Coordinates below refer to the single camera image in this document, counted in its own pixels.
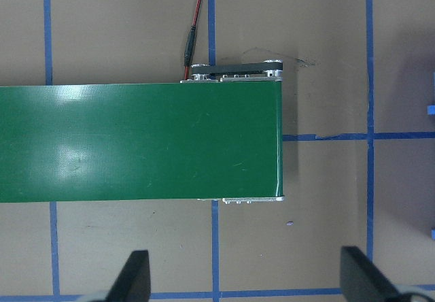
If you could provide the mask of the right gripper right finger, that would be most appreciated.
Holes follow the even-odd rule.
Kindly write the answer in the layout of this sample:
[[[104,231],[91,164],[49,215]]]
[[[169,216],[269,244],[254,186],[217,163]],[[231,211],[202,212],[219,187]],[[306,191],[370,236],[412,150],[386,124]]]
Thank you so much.
[[[399,290],[356,246],[343,246],[340,259],[340,289],[350,302],[393,301]]]

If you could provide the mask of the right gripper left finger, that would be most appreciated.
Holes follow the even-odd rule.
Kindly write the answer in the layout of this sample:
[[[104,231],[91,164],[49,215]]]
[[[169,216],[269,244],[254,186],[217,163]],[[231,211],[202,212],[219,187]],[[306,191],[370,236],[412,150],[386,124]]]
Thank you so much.
[[[141,302],[150,300],[150,260],[147,250],[131,252],[105,300]]]

